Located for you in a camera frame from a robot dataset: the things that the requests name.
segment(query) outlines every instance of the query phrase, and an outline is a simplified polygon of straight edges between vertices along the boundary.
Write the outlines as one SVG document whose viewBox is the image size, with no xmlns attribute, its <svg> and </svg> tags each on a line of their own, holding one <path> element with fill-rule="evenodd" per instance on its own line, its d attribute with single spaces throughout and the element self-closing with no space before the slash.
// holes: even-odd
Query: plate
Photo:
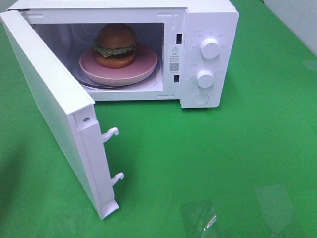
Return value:
<svg viewBox="0 0 317 238">
<path fill-rule="evenodd" d="M 108 68 L 94 58 L 94 49 L 89 49 L 80 57 L 82 72 L 92 81 L 108 86 L 125 86 L 138 83 L 149 77 L 156 68 L 158 56 L 149 46 L 137 43 L 135 59 L 123 68 Z"/>
</svg>

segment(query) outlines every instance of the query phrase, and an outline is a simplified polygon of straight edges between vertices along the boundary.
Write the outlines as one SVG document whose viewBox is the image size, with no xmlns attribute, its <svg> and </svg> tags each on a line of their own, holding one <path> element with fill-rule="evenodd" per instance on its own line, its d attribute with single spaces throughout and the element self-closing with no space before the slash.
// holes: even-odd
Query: white knob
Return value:
<svg viewBox="0 0 317 238">
<path fill-rule="evenodd" d="M 207 38 L 201 43 L 200 48 L 203 57 L 213 59 L 220 53 L 220 42 L 215 38 Z"/>
<path fill-rule="evenodd" d="M 214 74 L 209 70 L 202 70 L 197 74 L 197 84 L 201 88 L 209 88 L 214 83 Z"/>
</svg>

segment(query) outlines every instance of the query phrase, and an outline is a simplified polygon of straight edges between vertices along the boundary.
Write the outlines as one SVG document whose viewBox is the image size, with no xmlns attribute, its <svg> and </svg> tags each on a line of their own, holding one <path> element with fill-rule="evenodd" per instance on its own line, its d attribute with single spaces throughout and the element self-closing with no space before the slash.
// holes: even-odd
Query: white microwave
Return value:
<svg viewBox="0 0 317 238">
<path fill-rule="evenodd" d="M 101 133 L 95 101 L 217 107 L 238 15 L 229 0 L 19 0 L 0 13 L 38 108 L 100 218 L 119 208 L 112 186 L 123 173 L 110 177 L 103 143 L 118 129 Z M 155 67 L 138 81 L 102 84 L 80 64 L 109 23 L 129 25 L 155 52 Z"/>
</svg>

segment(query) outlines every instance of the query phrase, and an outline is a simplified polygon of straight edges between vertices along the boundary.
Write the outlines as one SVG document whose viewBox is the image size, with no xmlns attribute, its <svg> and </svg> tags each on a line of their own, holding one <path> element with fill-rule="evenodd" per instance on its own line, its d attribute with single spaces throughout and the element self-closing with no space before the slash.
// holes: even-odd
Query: microwave door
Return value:
<svg viewBox="0 0 317 238">
<path fill-rule="evenodd" d="M 101 219 L 118 209 L 94 100 L 16 10 L 0 14 L 33 97 Z"/>
</svg>

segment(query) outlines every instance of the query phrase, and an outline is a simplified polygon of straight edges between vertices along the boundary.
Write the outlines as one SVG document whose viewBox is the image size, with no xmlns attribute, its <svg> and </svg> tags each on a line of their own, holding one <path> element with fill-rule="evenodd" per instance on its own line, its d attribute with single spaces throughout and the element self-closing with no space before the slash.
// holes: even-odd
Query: hamburger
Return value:
<svg viewBox="0 0 317 238">
<path fill-rule="evenodd" d="M 134 60 L 136 40 L 134 30 L 127 24 L 107 24 L 99 31 L 96 39 L 95 59 L 109 68 L 125 67 Z"/>
</svg>

